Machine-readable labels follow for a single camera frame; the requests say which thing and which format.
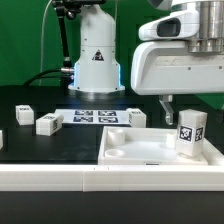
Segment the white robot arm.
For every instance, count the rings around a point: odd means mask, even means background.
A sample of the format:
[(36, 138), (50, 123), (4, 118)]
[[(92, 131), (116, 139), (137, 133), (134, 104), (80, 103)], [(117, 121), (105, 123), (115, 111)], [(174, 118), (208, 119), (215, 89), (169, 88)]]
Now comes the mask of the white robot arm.
[[(131, 88), (158, 95), (166, 122), (174, 122), (175, 94), (224, 92), (224, 0), (148, 0), (170, 14), (139, 28)], [(98, 5), (81, 13), (81, 52), (71, 91), (88, 98), (122, 91), (115, 60), (115, 21)]]

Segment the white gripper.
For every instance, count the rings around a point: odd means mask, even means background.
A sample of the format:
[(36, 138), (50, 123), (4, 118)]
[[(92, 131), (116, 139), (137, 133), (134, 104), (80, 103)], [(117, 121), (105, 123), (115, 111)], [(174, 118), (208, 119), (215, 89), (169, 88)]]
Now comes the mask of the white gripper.
[(142, 43), (133, 55), (131, 88), (160, 95), (165, 121), (172, 125), (172, 95), (224, 92), (224, 52), (190, 53), (184, 41)]

